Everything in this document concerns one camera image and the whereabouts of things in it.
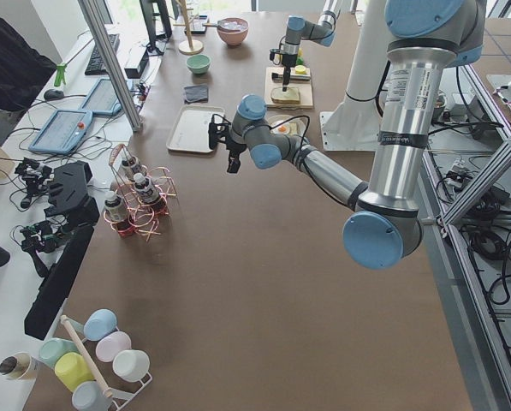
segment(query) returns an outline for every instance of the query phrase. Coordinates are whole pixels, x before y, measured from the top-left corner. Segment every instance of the wooden cutting board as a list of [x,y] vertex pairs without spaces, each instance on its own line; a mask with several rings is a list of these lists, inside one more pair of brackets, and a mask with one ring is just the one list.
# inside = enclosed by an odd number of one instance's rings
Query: wooden cutting board
[[[312,101],[312,80],[311,81],[290,81],[289,85],[291,87],[299,88],[300,94],[300,103],[299,104],[291,104],[291,103],[275,103],[272,101],[270,97],[270,93],[273,88],[281,87],[282,83],[280,81],[272,80],[272,73],[283,73],[283,67],[274,66],[267,67],[266,74],[264,78],[264,102],[268,107],[281,107],[281,108],[296,108],[296,109],[311,109],[314,107],[314,103]],[[311,74],[309,68],[306,69],[307,74]]]

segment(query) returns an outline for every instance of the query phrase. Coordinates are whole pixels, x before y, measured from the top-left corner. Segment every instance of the light blue mug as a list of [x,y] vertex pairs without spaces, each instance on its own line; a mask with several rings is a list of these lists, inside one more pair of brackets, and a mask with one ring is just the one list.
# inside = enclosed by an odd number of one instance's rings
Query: light blue mug
[[62,338],[50,338],[40,347],[39,358],[49,368],[53,369],[59,359],[66,353],[78,353],[74,342]]
[[104,396],[95,381],[80,384],[73,393],[73,407],[79,411],[107,411],[111,402],[112,398]]
[[99,341],[116,330],[118,320],[116,315],[106,308],[97,310],[84,324],[84,335],[90,341]]

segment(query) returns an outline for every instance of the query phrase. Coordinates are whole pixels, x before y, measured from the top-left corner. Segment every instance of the black jacket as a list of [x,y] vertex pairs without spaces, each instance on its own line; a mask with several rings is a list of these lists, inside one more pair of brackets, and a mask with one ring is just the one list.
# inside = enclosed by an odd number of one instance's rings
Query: black jacket
[[0,18],[0,108],[27,109],[56,70],[56,65],[31,48]]

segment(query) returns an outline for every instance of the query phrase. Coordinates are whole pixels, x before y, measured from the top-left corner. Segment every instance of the pink bowl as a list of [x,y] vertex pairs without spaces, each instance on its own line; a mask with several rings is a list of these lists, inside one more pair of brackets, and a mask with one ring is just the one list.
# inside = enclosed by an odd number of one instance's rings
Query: pink bowl
[[[239,27],[239,31],[224,31],[221,29],[222,22],[229,22],[231,25],[227,25],[226,27],[233,27],[234,23],[236,23]],[[244,19],[238,18],[238,17],[229,17],[227,19],[223,19],[222,21],[219,21],[219,27],[217,27],[217,34],[219,34],[219,37],[222,41],[224,41],[227,45],[241,45],[241,42],[244,41],[244,39],[247,36],[247,31],[249,29],[249,25],[247,24],[247,21]]]

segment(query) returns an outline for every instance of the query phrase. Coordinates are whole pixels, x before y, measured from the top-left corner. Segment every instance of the white tray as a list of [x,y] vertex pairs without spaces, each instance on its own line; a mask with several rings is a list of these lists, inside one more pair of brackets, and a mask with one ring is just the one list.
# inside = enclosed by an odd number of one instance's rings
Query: white tray
[[168,150],[178,152],[211,152],[207,129],[211,116],[224,116],[224,109],[207,105],[184,105],[168,138]]

